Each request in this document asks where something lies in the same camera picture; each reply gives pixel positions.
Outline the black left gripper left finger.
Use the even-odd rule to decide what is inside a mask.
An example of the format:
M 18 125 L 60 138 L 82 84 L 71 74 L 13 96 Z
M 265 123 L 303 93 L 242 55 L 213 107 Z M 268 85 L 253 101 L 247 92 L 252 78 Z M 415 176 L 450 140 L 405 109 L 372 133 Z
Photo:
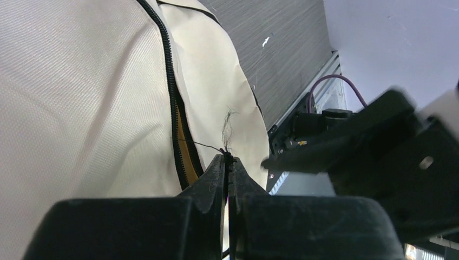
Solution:
M 71 199 L 45 215 L 25 259 L 223 259 L 226 156 L 175 197 Z

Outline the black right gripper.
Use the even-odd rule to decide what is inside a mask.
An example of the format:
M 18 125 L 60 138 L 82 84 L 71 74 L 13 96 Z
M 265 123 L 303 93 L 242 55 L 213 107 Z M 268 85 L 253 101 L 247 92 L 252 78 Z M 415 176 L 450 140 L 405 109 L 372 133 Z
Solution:
M 398 90 L 261 165 L 328 171 L 336 194 L 378 201 L 403 242 L 458 231 L 458 141 L 438 117 L 420 117 Z

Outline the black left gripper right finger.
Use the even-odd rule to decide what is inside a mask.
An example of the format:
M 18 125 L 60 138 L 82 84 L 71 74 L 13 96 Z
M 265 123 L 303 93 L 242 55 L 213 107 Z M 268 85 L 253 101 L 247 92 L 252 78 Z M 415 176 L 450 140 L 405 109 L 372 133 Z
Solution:
M 272 196 L 229 167 L 230 259 L 403 259 L 392 223 L 362 197 Z

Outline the cream canvas backpack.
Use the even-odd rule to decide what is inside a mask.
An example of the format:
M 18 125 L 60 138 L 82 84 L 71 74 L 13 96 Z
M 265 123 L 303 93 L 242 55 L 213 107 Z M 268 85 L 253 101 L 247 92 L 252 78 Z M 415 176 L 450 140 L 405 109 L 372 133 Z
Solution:
M 228 147 L 267 184 L 231 38 L 198 1 L 1 1 L 1 259 L 69 198 L 175 196 Z

